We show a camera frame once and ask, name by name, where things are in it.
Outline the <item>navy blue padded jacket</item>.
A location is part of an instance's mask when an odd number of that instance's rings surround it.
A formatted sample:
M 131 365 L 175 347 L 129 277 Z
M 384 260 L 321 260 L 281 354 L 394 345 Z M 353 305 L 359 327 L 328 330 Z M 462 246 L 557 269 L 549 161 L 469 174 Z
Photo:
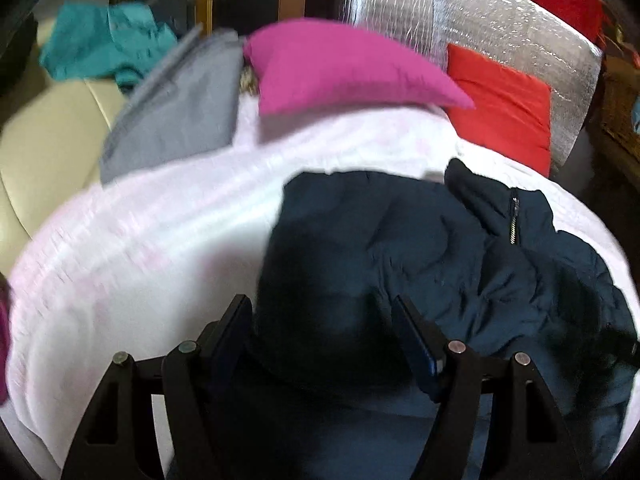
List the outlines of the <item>navy blue padded jacket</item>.
M 442 182 L 380 172 L 285 185 L 257 280 L 252 422 L 235 479 L 410 479 L 438 406 L 392 326 L 409 298 L 449 339 L 534 361 L 591 479 L 614 465 L 636 331 L 597 252 L 544 194 L 452 160 Z M 482 396 L 461 479 L 480 478 Z

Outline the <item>white pink bed blanket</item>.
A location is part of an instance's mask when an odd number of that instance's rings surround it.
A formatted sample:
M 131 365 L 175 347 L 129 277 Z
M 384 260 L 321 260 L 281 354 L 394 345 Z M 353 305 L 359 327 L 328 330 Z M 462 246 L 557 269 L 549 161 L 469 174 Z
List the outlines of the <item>white pink bed blanket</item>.
M 638 311 L 628 261 L 602 221 L 536 171 L 461 140 L 440 108 L 262 118 L 254 96 L 241 96 L 228 148 L 89 188 L 15 263 L 6 382 L 17 423 L 50 454 L 40 474 L 60 474 L 116 352 L 158 356 L 197 335 L 234 295 L 254 294 L 293 176 L 380 170 L 437 181 L 454 157 L 483 176 L 543 192 L 555 227 L 600 254 Z

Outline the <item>magenta cloth beside bed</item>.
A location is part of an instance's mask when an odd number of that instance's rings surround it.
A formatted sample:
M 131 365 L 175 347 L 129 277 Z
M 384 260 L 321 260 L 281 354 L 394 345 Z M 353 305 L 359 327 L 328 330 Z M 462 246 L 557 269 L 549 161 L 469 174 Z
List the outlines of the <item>magenta cloth beside bed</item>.
M 6 385 L 6 362 L 8 362 L 10 334 L 11 287 L 3 274 L 0 274 L 0 404 L 8 400 Z

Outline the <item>grey folded garment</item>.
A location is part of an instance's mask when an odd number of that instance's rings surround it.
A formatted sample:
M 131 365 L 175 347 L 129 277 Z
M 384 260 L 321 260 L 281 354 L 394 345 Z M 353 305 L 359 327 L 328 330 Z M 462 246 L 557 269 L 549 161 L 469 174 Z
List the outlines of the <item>grey folded garment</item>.
M 134 88 L 103 144 L 104 184 L 229 145 L 238 114 L 241 38 L 195 27 Z

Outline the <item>cream leather sofa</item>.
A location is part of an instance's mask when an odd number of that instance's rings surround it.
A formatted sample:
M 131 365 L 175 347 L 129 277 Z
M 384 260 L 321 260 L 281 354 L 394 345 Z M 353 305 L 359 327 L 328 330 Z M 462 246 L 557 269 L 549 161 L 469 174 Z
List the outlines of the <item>cream leather sofa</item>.
M 1 272 L 66 200 L 100 180 L 103 142 L 126 102 L 114 81 L 56 82 L 39 65 L 38 24 L 20 79 L 1 97 Z

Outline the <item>red square pillow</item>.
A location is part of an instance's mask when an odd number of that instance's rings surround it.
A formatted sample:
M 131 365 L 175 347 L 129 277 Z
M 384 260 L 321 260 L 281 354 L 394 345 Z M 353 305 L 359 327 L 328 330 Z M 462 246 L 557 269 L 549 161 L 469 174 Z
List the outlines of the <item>red square pillow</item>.
M 551 88 L 471 49 L 448 44 L 448 76 L 473 100 L 449 107 L 458 136 L 548 177 L 551 169 Z

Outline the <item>wooden side table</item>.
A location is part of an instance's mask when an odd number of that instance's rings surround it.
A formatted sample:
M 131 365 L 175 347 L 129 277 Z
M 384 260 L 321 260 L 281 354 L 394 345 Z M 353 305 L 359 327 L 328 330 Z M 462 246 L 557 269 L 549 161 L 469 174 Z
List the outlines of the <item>wooden side table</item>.
M 588 124 L 593 146 L 639 188 L 639 69 L 604 57 Z

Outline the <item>magenta pillow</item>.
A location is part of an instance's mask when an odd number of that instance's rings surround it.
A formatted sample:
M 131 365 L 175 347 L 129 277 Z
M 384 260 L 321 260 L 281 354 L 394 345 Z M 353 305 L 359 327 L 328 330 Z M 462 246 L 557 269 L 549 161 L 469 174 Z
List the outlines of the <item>magenta pillow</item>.
M 265 26 L 248 36 L 244 55 L 258 79 L 263 115 L 337 105 L 474 107 L 425 56 L 336 21 L 299 18 Z

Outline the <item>teal garment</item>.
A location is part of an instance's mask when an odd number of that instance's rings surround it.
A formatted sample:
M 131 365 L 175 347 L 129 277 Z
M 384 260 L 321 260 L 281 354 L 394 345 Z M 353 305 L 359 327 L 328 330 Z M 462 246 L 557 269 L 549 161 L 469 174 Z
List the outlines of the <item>teal garment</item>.
M 152 72 L 178 39 L 144 3 L 63 4 L 39 64 L 55 81 L 111 78 L 130 90 Z

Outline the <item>silver foil insulation panel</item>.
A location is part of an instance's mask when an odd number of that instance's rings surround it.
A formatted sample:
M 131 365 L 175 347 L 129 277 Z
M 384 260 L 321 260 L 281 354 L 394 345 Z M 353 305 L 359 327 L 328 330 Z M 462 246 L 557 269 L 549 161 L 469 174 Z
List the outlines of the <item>silver foil insulation panel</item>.
M 475 50 L 551 88 L 551 171 L 565 165 L 588 114 L 602 52 L 530 0 L 336 0 L 346 23 L 393 38 L 439 67 L 448 44 Z

